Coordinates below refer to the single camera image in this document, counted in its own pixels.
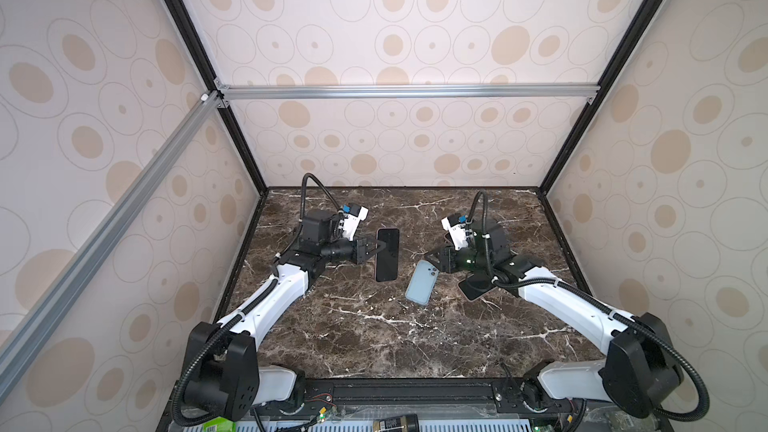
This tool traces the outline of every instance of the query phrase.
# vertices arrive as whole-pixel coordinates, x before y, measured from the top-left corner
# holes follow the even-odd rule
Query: smartphone
[[[426,260],[418,261],[416,270],[411,276],[411,282],[408,284],[408,290],[406,290],[406,298],[419,305],[427,305],[432,290],[435,288],[437,274],[437,267]]]
[[[386,248],[376,254],[374,278],[377,282],[390,282],[397,278],[397,255],[400,252],[400,230],[398,228],[380,228],[376,240],[386,244]]]

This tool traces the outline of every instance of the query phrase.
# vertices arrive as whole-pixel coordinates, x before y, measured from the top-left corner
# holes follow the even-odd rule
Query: phone screen
[[[377,282],[389,282],[397,278],[397,255],[400,251],[400,231],[397,228],[380,228],[376,239],[384,242],[386,248],[376,254]]]

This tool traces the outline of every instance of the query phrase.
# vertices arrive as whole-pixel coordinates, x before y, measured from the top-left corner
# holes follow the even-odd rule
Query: battery
[[[418,417],[415,414],[403,415],[373,422],[373,432],[418,432]]]

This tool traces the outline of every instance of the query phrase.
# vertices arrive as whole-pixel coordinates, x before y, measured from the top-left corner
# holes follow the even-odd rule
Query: enclosure
[[[259,365],[490,394],[500,360],[601,359],[463,274],[405,299],[485,190],[514,251],[666,324],[711,405],[664,427],[765,427],[768,0],[0,0],[0,68],[2,432],[168,430],[190,332],[268,279],[307,172],[398,228],[398,278],[329,265]],[[697,402],[686,375],[664,407]]]

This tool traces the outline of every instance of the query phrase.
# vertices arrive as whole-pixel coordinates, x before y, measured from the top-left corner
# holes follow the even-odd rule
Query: dark brown marble surface
[[[375,236],[382,227],[400,229],[398,279],[375,282],[373,260],[329,266],[276,322],[260,346],[259,362],[300,368],[311,378],[480,378],[503,375],[500,359],[519,377],[544,359],[602,358],[578,332],[510,293],[496,289],[468,302],[458,289],[464,273],[440,274],[426,307],[406,300],[416,263],[444,242],[440,219],[468,212],[476,191],[332,189],[339,203],[370,209],[358,236]],[[490,189],[489,198],[491,215],[505,226],[512,248],[543,258],[553,273],[573,283],[535,194]],[[299,202],[298,189],[270,192],[229,310],[266,279],[275,252],[292,237]],[[331,205],[312,189],[307,208]]]

